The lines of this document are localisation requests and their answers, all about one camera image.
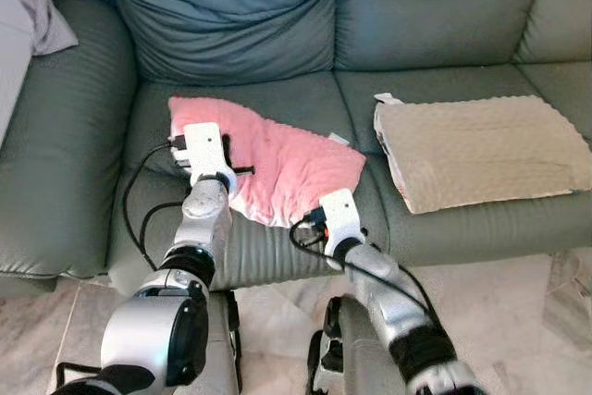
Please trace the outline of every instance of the black cable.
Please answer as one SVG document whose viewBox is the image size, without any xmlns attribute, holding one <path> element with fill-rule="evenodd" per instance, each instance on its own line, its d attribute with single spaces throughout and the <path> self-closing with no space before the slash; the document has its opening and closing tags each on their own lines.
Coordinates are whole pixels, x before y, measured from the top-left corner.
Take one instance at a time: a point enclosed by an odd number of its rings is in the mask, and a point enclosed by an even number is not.
<svg viewBox="0 0 592 395">
<path fill-rule="evenodd" d="M 156 265 L 154 265 L 153 260 L 150 258 L 150 256 L 148 256 L 146 249 L 140 243 L 140 240 L 138 240 L 138 238 L 136 238 L 136 235 L 133 232 L 133 228 L 130 223 L 130 214 L 128 213 L 128 200 L 130 197 L 131 188 L 133 187 L 133 184 L 135 183 L 138 176 L 140 176 L 140 172 L 142 171 L 142 168 L 144 167 L 146 162 L 148 162 L 148 159 L 150 159 L 153 156 L 153 154 L 155 154 L 156 152 L 159 152 L 160 150 L 164 150 L 166 148 L 170 148 L 170 146 L 171 146 L 170 142 L 167 142 L 167 143 L 162 143 L 160 145 L 157 145 L 154 148 L 150 149 L 150 151 L 146 154 L 146 156 L 140 162 L 140 164 L 138 165 L 136 170 L 133 172 L 133 175 L 131 175 L 131 179 L 129 180 L 129 183 L 126 186 L 126 189 L 123 191 L 123 220 L 125 222 L 126 229 L 129 233 L 129 236 L 131 237 L 131 240 L 133 241 L 134 245 L 136 246 L 136 248 L 138 249 L 140 254 L 143 256 L 143 258 L 146 260 L 148 265 L 153 269 L 153 271 L 156 270 Z"/>
<path fill-rule="evenodd" d="M 82 365 L 74 363 L 59 363 L 55 367 L 55 388 L 59 389 L 64 386 L 66 382 L 66 370 L 73 370 L 75 372 L 82 372 L 83 374 L 98 375 L 101 372 L 101 367 L 93 367 L 91 365 Z"/>
<path fill-rule="evenodd" d="M 183 205 L 182 201 L 176 202 L 176 203 L 164 203 L 164 204 L 159 204 L 159 205 L 155 205 L 154 207 L 152 207 L 148 213 L 146 214 L 146 216 L 144 217 L 143 221 L 142 221 L 142 227 L 140 228 L 140 237 L 138 239 L 138 241 L 140 242 L 140 245 L 142 246 L 143 250 L 146 251 L 146 230 L 148 229 L 148 223 L 150 222 L 150 218 L 152 216 L 154 216 L 155 213 L 159 212 L 160 210 L 164 210 L 165 208 L 171 208 L 171 207 L 181 207 Z"/>
<path fill-rule="evenodd" d="M 434 307 L 433 307 L 431 301 L 429 301 L 429 298 L 427 298 L 427 293 L 423 287 L 420 289 L 420 292 L 422 293 L 422 296 L 425 298 L 425 304 L 423 302 L 419 301 L 417 298 L 415 298 L 412 294 L 410 294 L 406 290 L 402 289 L 400 286 L 398 286 L 394 282 L 388 281 L 387 279 L 384 279 L 382 277 L 378 277 L 377 275 L 366 270 L 365 268 L 359 267 L 358 265 L 356 265 L 354 263 L 350 263 L 348 261 L 339 260 L 338 258 L 336 258 L 334 256 L 330 256 L 328 254 L 324 254 L 324 253 L 309 249 L 308 247 L 322 241 L 325 238 L 325 236 L 320 235 L 317 238 L 315 238 L 314 240 L 306 242 L 306 243 L 299 242 L 298 240 L 296 240 L 295 233 L 296 233 L 296 230 L 300 227 L 300 225 L 303 224 L 304 222 L 305 222 L 304 220 L 301 220 L 301 221 L 297 222 L 296 224 L 294 224 L 290 229 L 290 241 L 292 242 L 292 244 L 294 244 L 294 246 L 298 250 L 300 250 L 301 252 L 308 253 L 312 256 L 316 256 L 318 258 L 323 258 L 326 260 L 330 259 L 332 261 L 335 261 L 339 265 L 341 265 L 343 268 L 347 267 L 355 272 L 361 273 L 369 278 L 372 278 L 372 279 L 380 282 L 381 284 L 389 287 L 390 289 L 393 289 L 393 290 L 399 292 L 400 294 L 402 294 L 403 296 L 405 296 L 406 298 L 408 298 L 409 300 L 414 302 L 418 307 L 420 307 L 430 317 L 430 319 L 432 320 L 434 325 L 436 325 L 437 327 L 441 327 L 441 323 L 438 319 L 438 315 L 436 314 L 436 311 L 434 310 Z M 417 281 L 417 279 L 415 277 L 413 277 L 412 279 L 413 279 L 413 282 L 419 282 L 419 281 Z"/>
<path fill-rule="evenodd" d="M 411 270 L 409 270 L 406 267 L 403 267 L 401 264 L 399 264 L 399 269 L 401 270 L 401 272 L 403 272 L 405 275 L 407 275 L 411 281 L 413 281 L 413 284 L 415 284 L 415 287 L 417 287 L 417 289 L 419 289 L 419 292 L 422 294 L 422 298 L 424 298 L 425 304 L 427 304 L 427 308 L 429 309 L 429 311 L 432 313 L 432 315 L 436 318 L 435 321 L 437 321 L 436 326 L 439 327 L 440 329 L 444 330 L 444 327 L 442 326 L 442 323 L 440 322 L 440 318 L 438 316 L 438 313 L 436 312 L 436 308 L 434 307 L 434 304 L 432 304 L 432 300 L 430 300 L 429 296 L 427 295 L 426 289 L 424 289 L 424 286 L 422 285 L 421 282 L 419 282 L 419 279 L 417 279 L 417 277 L 411 273 Z"/>
</svg>

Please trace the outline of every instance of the floor tile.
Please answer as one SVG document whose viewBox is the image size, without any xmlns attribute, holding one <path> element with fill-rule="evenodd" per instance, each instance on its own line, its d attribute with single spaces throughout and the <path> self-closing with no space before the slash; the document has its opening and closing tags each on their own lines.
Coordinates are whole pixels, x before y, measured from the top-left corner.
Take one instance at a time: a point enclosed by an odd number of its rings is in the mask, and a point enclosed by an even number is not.
<svg viewBox="0 0 592 395">
<path fill-rule="evenodd" d="M 123 301 L 124 298 L 115 289 L 81 283 L 57 361 L 100 365 L 101 342 L 107 322 Z M 78 377 L 80 375 L 75 372 L 66 372 L 67 382 Z M 55 372 L 52 373 L 46 391 L 51 393 L 54 390 L 56 390 Z"/>
<path fill-rule="evenodd" d="M 242 363 L 242 395 L 303 395 L 306 362 L 262 353 L 247 353 Z"/>
<path fill-rule="evenodd" d="M 504 364 L 512 395 L 592 393 L 592 366 L 574 356 L 542 353 Z"/>
<path fill-rule="evenodd" d="M 329 299 L 349 288 L 343 277 L 333 277 L 236 290 L 243 350 L 305 358 Z"/>
<path fill-rule="evenodd" d="M 53 293 L 0 299 L 0 393 L 44 393 L 78 288 L 61 278 Z"/>
<path fill-rule="evenodd" d="M 553 255 L 543 326 L 581 353 L 592 353 L 592 305 L 588 268 L 575 252 Z"/>
<path fill-rule="evenodd" d="M 418 267 L 459 356 L 475 369 L 540 350 L 551 259 Z"/>
<path fill-rule="evenodd" d="M 511 395 L 505 372 L 503 363 L 496 363 L 480 372 L 475 372 L 475 376 L 487 394 Z"/>
</svg>

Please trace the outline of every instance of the black wire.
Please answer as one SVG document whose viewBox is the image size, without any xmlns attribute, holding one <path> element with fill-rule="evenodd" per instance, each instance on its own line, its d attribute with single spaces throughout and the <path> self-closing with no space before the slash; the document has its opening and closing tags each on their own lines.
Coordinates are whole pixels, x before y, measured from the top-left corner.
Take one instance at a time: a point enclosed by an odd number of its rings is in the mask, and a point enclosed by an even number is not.
<svg viewBox="0 0 592 395">
<path fill-rule="evenodd" d="M 419 301 L 417 298 L 415 298 L 412 294 L 410 294 L 406 290 L 402 289 L 400 286 L 398 286 L 394 282 L 388 281 L 387 279 L 384 279 L 382 277 L 378 277 L 377 275 L 373 274 L 372 272 L 370 272 L 369 270 L 366 270 L 363 267 L 359 267 L 358 265 L 356 265 L 354 263 L 339 260 L 338 258 L 336 258 L 334 256 L 330 256 L 328 254 L 324 254 L 321 252 L 317 252 L 316 250 L 309 249 L 308 247 L 322 241 L 325 238 L 325 236 L 320 235 L 317 238 L 315 238 L 314 240 L 306 242 L 306 243 L 299 242 L 298 240 L 296 240 L 295 233 L 296 233 L 296 230 L 300 227 L 300 225 L 304 222 L 305 222 L 304 220 L 301 220 L 301 221 L 297 222 L 296 224 L 294 224 L 290 229 L 290 241 L 292 242 L 292 244 L 294 244 L 294 246 L 298 250 L 300 250 L 301 252 L 308 253 L 312 256 L 316 256 L 318 258 L 323 258 L 326 260 L 330 259 L 332 261 L 335 261 L 339 265 L 341 265 L 343 268 L 347 267 L 355 272 L 361 273 L 362 275 L 372 278 L 372 279 L 378 281 L 379 283 L 399 292 L 400 294 L 402 294 L 403 296 L 405 296 L 406 298 L 408 298 L 409 300 L 414 302 L 418 307 L 420 307 L 430 317 L 430 319 L 432 320 L 434 325 L 436 325 L 437 327 L 441 327 L 441 323 L 439 321 L 438 315 L 436 314 L 436 311 L 434 310 L 434 306 L 432 305 L 432 302 L 429 301 L 429 297 L 427 297 L 427 293 L 426 293 L 425 289 L 423 287 L 421 287 L 421 285 L 419 286 L 420 287 L 419 290 L 425 299 L 425 304 L 423 302 Z M 407 269 L 405 269 L 405 270 L 406 271 L 404 273 L 411 274 L 411 272 L 409 272 L 409 270 L 407 270 Z M 416 285 L 419 283 L 419 281 L 415 277 L 412 277 L 412 280 Z"/>
<path fill-rule="evenodd" d="M 411 270 L 409 270 L 408 268 L 403 267 L 402 265 L 399 265 L 399 269 L 401 270 L 401 272 L 403 272 L 405 275 L 407 275 L 413 281 L 413 284 L 415 284 L 417 289 L 419 289 L 420 293 L 422 294 L 422 297 L 425 300 L 425 304 L 427 304 L 427 308 L 429 309 L 429 311 L 432 313 L 432 315 L 435 318 L 436 327 L 439 327 L 440 329 L 444 330 L 444 327 L 442 326 L 442 323 L 440 322 L 440 318 L 438 316 L 438 313 L 436 312 L 436 308 L 434 307 L 434 304 L 432 304 L 432 300 L 430 300 L 429 296 L 427 295 L 426 289 L 424 289 L 424 286 L 422 285 L 422 283 L 419 282 L 419 279 L 417 279 L 417 277 L 413 273 L 411 273 Z"/>
<path fill-rule="evenodd" d="M 182 201 L 176 202 L 176 203 L 164 203 L 164 204 L 159 204 L 159 205 L 155 205 L 154 207 L 152 207 L 148 213 L 146 214 L 146 216 L 144 217 L 143 221 L 142 221 L 142 227 L 140 228 L 140 237 L 138 239 L 138 241 L 140 242 L 140 245 L 142 246 L 142 248 L 144 249 L 144 251 L 146 251 L 146 229 L 148 228 L 148 223 L 150 222 L 150 218 L 152 216 L 154 216 L 154 214 L 156 212 L 159 212 L 160 210 L 164 210 L 165 208 L 170 208 L 170 207 L 181 207 L 183 205 Z"/>
<path fill-rule="evenodd" d="M 157 145 L 154 148 L 150 149 L 150 151 L 146 154 L 146 156 L 140 162 L 140 164 L 138 165 L 136 170 L 133 172 L 133 175 L 131 175 L 131 179 L 129 180 L 129 183 L 126 186 L 126 190 L 123 191 L 123 220 L 126 224 L 126 229 L 129 233 L 129 236 L 131 237 L 131 240 L 133 241 L 134 245 L 136 246 L 136 248 L 138 249 L 140 254 L 143 256 L 143 258 L 146 260 L 148 265 L 153 269 L 153 271 L 156 270 L 156 265 L 154 264 L 154 262 L 150 258 L 150 256 L 148 256 L 148 253 L 146 252 L 145 247 L 140 243 L 140 240 L 138 240 L 138 238 L 136 238 L 136 235 L 133 232 L 133 227 L 131 226 L 131 223 L 130 223 L 130 214 L 128 213 L 128 200 L 130 197 L 131 188 L 133 187 L 133 184 L 136 181 L 136 179 L 138 178 L 138 176 L 140 176 L 140 172 L 142 171 L 142 168 L 144 167 L 146 162 L 148 162 L 148 159 L 150 159 L 153 156 L 153 154 L 155 154 L 156 152 L 159 152 L 160 150 L 164 150 L 166 148 L 170 148 L 170 142 L 162 143 L 162 144 Z"/>
</svg>

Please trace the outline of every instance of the sofa armrest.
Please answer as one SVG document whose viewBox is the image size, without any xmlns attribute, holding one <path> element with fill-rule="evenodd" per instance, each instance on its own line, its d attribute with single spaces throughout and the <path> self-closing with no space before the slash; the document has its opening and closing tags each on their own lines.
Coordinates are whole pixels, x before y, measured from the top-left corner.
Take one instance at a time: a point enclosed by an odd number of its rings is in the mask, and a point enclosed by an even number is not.
<svg viewBox="0 0 592 395">
<path fill-rule="evenodd" d="M 116 10 L 55 0 L 80 45 L 32 60 L 0 150 L 0 274 L 104 271 L 136 68 Z"/>
</svg>

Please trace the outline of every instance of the black joint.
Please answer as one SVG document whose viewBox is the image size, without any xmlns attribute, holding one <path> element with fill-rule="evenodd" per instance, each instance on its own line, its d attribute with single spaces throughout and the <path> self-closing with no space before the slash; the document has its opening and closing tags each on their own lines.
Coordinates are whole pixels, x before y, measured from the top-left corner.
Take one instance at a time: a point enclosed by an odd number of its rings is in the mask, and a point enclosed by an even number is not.
<svg viewBox="0 0 592 395">
<path fill-rule="evenodd" d="M 187 143 L 185 142 L 185 135 L 180 134 L 179 136 L 175 136 L 171 145 L 179 150 L 187 150 Z"/>
<path fill-rule="evenodd" d="M 208 315 L 205 300 L 187 299 L 177 311 L 170 341 L 166 385 L 188 386 L 205 367 Z"/>
<path fill-rule="evenodd" d="M 447 390 L 446 392 L 442 393 L 442 395 L 487 395 L 487 394 L 483 390 L 481 390 L 480 388 L 476 388 L 475 386 L 467 386 L 464 388 Z"/>
<path fill-rule="evenodd" d="M 311 212 L 306 215 L 306 220 L 314 224 L 323 224 L 327 221 L 325 210 L 323 210 L 323 207 L 317 207 L 316 209 L 311 210 Z"/>
<path fill-rule="evenodd" d="M 228 303 L 228 330 L 234 332 L 241 326 L 241 319 L 239 317 L 239 305 L 233 291 L 227 293 L 226 300 Z"/>
<path fill-rule="evenodd" d="M 224 151 L 226 165 L 232 168 L 232 161 L 230 160 L 230 135 L 227 133 L 222 135 L 222 149 Z"/>
<path fill-rule="evenodd" d="M 326 370 L 343 373 L 343 344 L 341 341 L 332 339 L 329 342 L 329 350 L 321 357 L 321 365 Z"/>
<path fill-rule="evenodd" d="M 154 375 L 148 369 L 138 365 L 113 364 L 102 369 L 96 377 L 91 379 L 104 381 L 116 388 L 119 393 L 128 394 L 148 389 L 154 382 Z"/>
<path fill-rule="evenodd" d="M 341 309 L 341 298 L 331 298 L 325 310 L 325 322 L 323 331 L 331 339 L 341 338 L 341 326 L 339 325 L 339 310 Z"/>
<path fill-rule="evenodd" d="M 189 168 L 189 167 L 191 167 L 191 163 L 189 162 L 189 159 L 180 159 L 179 161 L 175 161 L 175 164 L 179 168 Z"/>
<path fill-rule="evenodd" d="M 433 326 L 413 329 L 406 337 L 394 340 L 388 351 L 405 383 L 433 365 L 456 360 L 456 351 L 446 332 Z"/>
<path fill-rule="evenodd" d="M 250 166 L 250 167 L 236 167 L 236 168 L 232 168 L 232 170 L 238 176 L 242 176 L 242 175 L 254 175 L 255 174 L 255 167 L 254 166 Z"/>
<path fill-rule="evenodd" d="M 217 180 L 222 182 L 222 184 L 224 185 L 224 187 L 226 188 L 226 191 L 230 190 L 230 181 L 228 180 L 228 178 L 223 175 L 222 173 L 218 172 L 215 175 L 201 175 L 197 180 Z"/>
<path fill-rule="evenodd" d="M 196 276 L 207 288 L 212 284 L 216 272 L 214 259 L 210 253 L 189 245 L 178 247 L 168 254 L 159 270 L 174 268 Z"/>
<path fill-rule="evenodd" d="M 343 264 L 345 263 L 345 257 L 347 256 L 348 252 L 360 244 L 360 240 L 356 238 L 346 238 L 345 240 L 337 244 L 335 252 L 333 253 L 333 257 L 336 259 L 338 263 Z"/>
</svg>

